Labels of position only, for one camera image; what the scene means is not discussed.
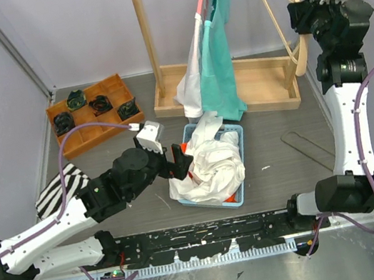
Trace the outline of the orange t shirt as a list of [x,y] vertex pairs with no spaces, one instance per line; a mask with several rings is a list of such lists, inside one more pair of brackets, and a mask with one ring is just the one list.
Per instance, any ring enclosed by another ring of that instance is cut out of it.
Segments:
[[[181,149],[183,151],[183,153],[186,152],[186,146],[187,143],[181,143]],[[228,197],[226,200],[225,200],[225,203],[235,203],[236,202],[236,193],[232,194],[230,197]]]

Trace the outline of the grey metal hanger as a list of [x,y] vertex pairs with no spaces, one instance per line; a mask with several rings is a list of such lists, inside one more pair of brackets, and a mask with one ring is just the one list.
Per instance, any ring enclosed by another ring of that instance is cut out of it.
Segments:
[[297,131],[287,131],[280,136],[281,142],[295,149],[298,153],[308,157],[313,162],[320,164],[323,168],[332,171],[335,164],[333,151],[318,144],[307,136]]

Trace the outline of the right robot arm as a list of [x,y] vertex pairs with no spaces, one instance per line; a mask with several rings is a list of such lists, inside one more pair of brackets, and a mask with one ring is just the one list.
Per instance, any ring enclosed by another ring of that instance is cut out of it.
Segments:
[[287,202],[287,223],[300,232],[321,214],[374,209],[374,154],[364,84],[368,68],[360,51],[374,11],[363,0],[303,0],[289,4],[288,12],[292,29],[312,35],[322,49],[316,73],[335,137],[333,175]]

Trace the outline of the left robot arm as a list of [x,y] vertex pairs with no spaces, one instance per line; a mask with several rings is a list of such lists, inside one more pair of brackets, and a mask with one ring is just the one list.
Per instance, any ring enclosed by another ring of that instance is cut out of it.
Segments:
[[155,178],[188,177],[193,157],[184,154],[178,144],[171,148],[171,162],[162,153],[125,150],[111,169],[91,179],[66,207],[24,233],[0,240],[0,280],[39,280],[77,266],[116,265],[119,247],[107,231],[77,244],[64,245],[64,241],[123,211]]

